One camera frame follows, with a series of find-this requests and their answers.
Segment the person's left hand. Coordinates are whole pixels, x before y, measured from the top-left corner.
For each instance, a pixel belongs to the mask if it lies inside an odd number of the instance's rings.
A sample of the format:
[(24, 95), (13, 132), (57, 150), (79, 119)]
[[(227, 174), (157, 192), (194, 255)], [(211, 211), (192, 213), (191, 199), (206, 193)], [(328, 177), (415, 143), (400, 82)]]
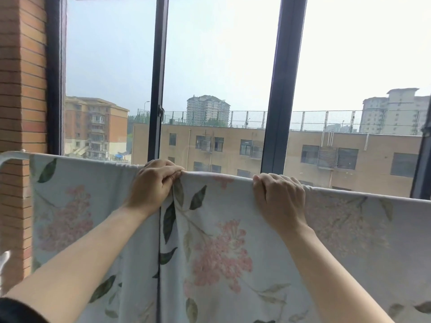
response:
[(131, 210), (135, 213), (138, 213), (140, 216), (147, 218), (160, 208), (162, 202), (168, 196), (172, 186), (169, 190), (155, 189), (155, 186), (151, 185), (144, 178), (144, 166), (134, 179), (129, 197), (125, 202), (125, 207), (128, 210)]

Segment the orange apartment building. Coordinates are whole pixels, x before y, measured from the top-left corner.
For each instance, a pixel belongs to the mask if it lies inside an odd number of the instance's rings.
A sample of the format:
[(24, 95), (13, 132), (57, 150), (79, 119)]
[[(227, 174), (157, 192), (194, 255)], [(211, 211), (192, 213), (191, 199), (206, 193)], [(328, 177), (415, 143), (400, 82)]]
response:
[(129, 110), (101, 98), (67, 96), (63, 105), (63, 154), (126, 162)]

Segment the person's left forearm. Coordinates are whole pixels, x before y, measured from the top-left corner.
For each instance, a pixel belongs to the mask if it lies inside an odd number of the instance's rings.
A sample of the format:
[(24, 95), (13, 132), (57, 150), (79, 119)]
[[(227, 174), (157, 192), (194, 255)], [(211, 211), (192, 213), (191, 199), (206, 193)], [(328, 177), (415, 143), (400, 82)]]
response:
[(126, 207), (115, 210), (3, 297), (30, 306), (49, 323), (75, 323), (121, 250), (147, 218)]

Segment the black sleeve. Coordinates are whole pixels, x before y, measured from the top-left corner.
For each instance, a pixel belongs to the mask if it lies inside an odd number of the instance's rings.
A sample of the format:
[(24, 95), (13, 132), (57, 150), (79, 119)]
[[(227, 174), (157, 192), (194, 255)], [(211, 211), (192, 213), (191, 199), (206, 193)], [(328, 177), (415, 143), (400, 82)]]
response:
[(30, 306), (10, 298), (0, 298), (0, 323), (49, 323)]

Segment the grey high-rise building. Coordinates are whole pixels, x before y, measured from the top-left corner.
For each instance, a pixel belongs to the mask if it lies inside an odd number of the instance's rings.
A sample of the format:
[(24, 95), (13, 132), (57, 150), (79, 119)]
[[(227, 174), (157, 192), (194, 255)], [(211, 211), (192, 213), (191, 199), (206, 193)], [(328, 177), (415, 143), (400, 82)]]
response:
[(384, 135), (421, 135), (430, 96), (416, 96), (418, 88), (391, 89), (386, 97), (363, 101), (359, 132)]

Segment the beige low building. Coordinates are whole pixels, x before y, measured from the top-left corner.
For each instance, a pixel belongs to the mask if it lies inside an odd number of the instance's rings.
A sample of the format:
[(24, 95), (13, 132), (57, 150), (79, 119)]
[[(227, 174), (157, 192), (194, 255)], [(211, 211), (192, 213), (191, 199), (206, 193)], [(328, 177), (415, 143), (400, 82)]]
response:
[[(159, 157), (189, 171), (251, 177), (261, 171), (265, 130), (161, 126)], [(303, 184), (409, 197), (422, 138), (290, 131), (282, 173)]]

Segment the white high-rise building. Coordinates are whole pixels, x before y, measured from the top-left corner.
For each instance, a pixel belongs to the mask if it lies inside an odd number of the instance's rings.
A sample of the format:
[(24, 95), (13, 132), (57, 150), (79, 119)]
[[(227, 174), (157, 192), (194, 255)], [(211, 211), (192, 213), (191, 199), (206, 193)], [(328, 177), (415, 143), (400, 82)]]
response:
[(187, 125), (227, 127), (230, 115), (230, 105), (218, 97), (203, 95), (187, 100)]

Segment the person's right forearm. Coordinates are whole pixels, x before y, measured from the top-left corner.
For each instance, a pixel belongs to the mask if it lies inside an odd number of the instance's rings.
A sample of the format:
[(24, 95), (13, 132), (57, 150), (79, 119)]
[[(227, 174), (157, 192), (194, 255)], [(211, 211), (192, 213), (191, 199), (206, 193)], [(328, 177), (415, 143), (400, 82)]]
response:
[(276, 225), (323, 323), (395, 323), (308, 226)]

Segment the green trees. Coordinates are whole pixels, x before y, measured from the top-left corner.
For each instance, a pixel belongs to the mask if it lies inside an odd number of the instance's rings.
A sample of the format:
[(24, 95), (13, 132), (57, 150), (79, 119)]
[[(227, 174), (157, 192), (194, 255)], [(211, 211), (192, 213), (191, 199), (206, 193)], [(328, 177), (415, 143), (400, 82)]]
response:
[(144, 109), (137, 109), (136, 115), (128, 115), (128, 124), (149, 124), (150, 123), (150, 111)]

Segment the floral bed sheet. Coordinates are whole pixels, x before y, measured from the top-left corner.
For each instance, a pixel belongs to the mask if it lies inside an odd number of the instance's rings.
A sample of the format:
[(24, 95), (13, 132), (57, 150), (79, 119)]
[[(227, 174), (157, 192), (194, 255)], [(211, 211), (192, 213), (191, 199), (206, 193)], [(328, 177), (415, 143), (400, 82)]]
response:
[[(30, 155), (33, 268), (117, 209), (137, 166)], [(77, 323), (321, 323), (251, 179), (184, 173)], [(317, 237), (395, 323), (431, 323), (431, 201), (305, 186)]]

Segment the person's right hand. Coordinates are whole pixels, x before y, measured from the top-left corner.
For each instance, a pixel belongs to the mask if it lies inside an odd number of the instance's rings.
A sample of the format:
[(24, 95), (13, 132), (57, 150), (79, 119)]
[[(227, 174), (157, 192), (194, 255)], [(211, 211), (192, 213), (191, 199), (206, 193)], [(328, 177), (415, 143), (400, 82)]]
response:
[(299, 180), (274, 173), (261, 173), (266, 188), (267, 210), (261, 212), (266, 222), (281, 238), (310, 229), (305, 218), (306, 193)]

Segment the dark window frame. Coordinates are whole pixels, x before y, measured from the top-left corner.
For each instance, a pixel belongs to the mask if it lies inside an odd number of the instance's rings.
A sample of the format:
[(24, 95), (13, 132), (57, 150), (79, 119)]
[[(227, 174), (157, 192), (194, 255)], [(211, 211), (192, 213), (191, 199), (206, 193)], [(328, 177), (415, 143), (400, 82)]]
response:
[[(362, 110), (391, 89), (431, 97), (431, 0), (46, 0), (50, 152), (67, 96), (150, 111), (124, 163), (160, 158), (166, 111), (210, 95), (267, 111), (261, 172), (282, 174), (294, 111)], [(420, 197), (431, 155), (417, 157)]]

